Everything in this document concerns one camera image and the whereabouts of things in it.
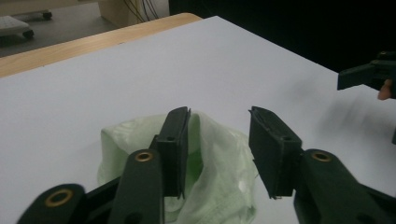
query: plastic bag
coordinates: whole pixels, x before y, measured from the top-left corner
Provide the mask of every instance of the plastic bag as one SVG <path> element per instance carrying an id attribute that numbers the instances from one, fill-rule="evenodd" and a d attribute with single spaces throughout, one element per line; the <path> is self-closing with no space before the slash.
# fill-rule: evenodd
<path id="1" fill-rule="evenodd" d="M 148 148 L 166 115 L 133 119 L 101 132 L 103 160 L 99 184 L 120 176 L 129 154 Z M 250 223 L 256 214 L 258 172 L 243 133 L 192 111 L 185 199 L 165 198 L 165 220 L 176 223 Z"/>

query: circular hole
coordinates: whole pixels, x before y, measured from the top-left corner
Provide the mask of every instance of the circular hole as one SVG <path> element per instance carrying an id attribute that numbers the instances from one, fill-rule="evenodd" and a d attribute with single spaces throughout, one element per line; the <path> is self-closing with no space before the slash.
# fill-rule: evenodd
<path id="1" fill-rule="evenodd" d="M 139 224 L 142 221 L 142 214 L 131 213 L 125 218 L 125 224 Z"/>
<path id="2" fill-rule="evenodd" d="M 152 153 L 150 152 L 141 152 L 134 157 L 137 161 L 149 161 L 152 159 Z"/>
<path id="3" fill-rule="evenodd" d="M 52 193 L 46 200 L 47 207 L 57 207 L 67 203 L 73 196 L 73 191 L 70 189 L 60 189 Z"/>
<path id="4" fill-rule="evenodd" d="M 363 224 L 375 224 L 375 220 L 370 217 L 369 215 L 366 214 L 358 214 L 358 216 L 356 217 L 356 219 Z"/>
<path id="5" fill-rule="evenodd" d="M 331 161 L 332 157 L 324 152 L 314 152 L 312 157 L 317 161 Z"/>

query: wooden table edge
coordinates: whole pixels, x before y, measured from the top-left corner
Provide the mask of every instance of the wooden table edge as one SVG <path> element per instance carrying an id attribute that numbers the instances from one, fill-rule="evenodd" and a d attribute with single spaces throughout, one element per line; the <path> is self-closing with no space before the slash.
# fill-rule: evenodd
<path id="1" fill-rule="evenodd" d="M 42 49 L 34 49 L 10 55 L 0 58 L 0 77 L 7 77 L 40 66 L 57 63 L 78 55 L 108 48 L 148 35 L 154 35 L 161 31 L 169 30 L 199 20 L 201 20 L 201 18 L 193 14 L 181 13 L 175 16 L 161 18 L 156 21 L 139 23 L 137 25 L 120 28 L 99 35 L 91 35 Z"/>

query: caster wheel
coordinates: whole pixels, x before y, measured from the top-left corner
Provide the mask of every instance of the caster wheel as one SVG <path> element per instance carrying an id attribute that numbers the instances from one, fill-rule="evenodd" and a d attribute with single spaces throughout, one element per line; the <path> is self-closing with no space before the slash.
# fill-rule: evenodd
<path id="1" fill-rule="evenodd" d="M 52 18 L 52 12 L 44 12 L 44 13 L 43 13 L 43 18 L 44 18 L 46 21 L 49 21 L 49 20 Z"/>
<path id="2" fill-rule="evenodd" d="M 33 32 L 32 30 L 23 32 L 23 36 L 26 39 L 32 39 L 34 35 L 35 35 L 35 32 Z"/>

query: white table surface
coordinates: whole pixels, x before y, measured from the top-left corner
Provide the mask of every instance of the white table surface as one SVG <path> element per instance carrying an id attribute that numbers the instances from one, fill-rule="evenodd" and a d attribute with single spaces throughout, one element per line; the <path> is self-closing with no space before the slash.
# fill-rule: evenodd
<path id="1" fill-rule="evenodd" d="M 249 113 L 277 113 L 304 149 L 336 154 L 363 184 L 395 195 L 395 101 L 220 18 L 198 21 L 0 79 L 0 223 L 41 192 L 97 187 L 100 130 L 186 105 L 248 133 Z M 292 198 L 257 180 L 253 223 L 297 223 Z"/>

